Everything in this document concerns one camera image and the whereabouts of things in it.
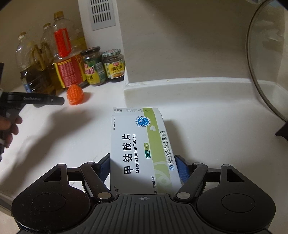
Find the person's left hand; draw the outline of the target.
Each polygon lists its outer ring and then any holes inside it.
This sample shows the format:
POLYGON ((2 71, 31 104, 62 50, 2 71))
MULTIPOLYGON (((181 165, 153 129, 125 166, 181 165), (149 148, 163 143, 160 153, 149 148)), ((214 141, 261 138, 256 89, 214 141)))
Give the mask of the person's left hand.
POLYGON ((7 118, 1 116, 1 131, 9 131, 4 141, 5 148, 9 148, 13 141, 13 135, 19 134, 18 124, 22 124, 22 122, 23 119, 20 116, 17 116, 13 124, 7 118))

